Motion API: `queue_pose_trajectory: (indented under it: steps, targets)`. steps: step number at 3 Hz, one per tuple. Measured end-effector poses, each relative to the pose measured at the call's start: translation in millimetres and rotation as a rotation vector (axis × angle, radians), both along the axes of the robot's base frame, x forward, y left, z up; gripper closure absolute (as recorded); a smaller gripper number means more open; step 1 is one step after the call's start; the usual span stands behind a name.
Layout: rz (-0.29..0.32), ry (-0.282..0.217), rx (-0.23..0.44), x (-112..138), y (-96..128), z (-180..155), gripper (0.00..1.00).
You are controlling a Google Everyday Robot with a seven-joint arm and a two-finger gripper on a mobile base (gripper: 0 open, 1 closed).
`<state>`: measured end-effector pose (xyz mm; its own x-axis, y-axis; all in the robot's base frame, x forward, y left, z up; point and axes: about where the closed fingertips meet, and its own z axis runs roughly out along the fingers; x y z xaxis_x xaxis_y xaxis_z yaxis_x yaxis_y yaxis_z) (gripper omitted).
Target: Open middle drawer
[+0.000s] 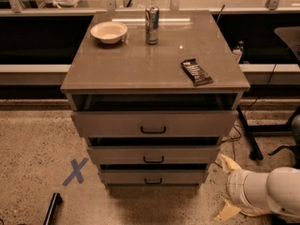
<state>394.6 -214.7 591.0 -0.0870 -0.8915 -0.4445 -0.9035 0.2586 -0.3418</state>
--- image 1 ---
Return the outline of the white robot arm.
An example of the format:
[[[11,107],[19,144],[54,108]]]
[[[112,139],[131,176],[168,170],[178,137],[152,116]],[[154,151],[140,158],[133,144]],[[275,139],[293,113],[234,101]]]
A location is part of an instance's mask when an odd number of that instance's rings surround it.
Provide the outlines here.
[[[223,171],[228,174],[229,196],[214,221],[224,222],[242,213],[249,217],[280,215],[300,218],[300,170],[276,168],[271,172],[244,170],[230,157],[220,154]]]

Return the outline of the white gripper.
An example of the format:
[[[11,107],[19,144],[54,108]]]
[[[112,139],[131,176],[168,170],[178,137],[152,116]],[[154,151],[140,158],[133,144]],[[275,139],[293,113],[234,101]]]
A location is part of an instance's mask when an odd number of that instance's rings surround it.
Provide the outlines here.
[[[224,206],[214,217],[214,221],[225,222],[241,212],[238,206],[252,208],[245,192],[246,179],[251,174],[251,171],[241,169],[240,165],[230,157],[222,154],[218,157],[221,161],[223,171],[230,173],[226,189],[232,202],[229,200],[224,201]]]

